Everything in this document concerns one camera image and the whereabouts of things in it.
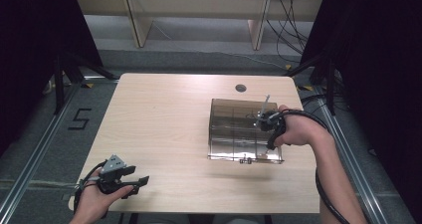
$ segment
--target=acrylic box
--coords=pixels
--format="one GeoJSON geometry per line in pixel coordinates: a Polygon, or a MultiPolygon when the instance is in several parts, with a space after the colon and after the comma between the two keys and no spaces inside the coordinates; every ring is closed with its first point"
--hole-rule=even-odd
{"type": "MultiPolygon", "coordinates": [[[[282,163],[281,149],[267,150],[271,131],[261,131],[257,123],[264,102],[213,99],[209,123],[208,158],[240,163],[282,163]]],[[[266,103],[264,112],[277,110],[266,103]]]]}

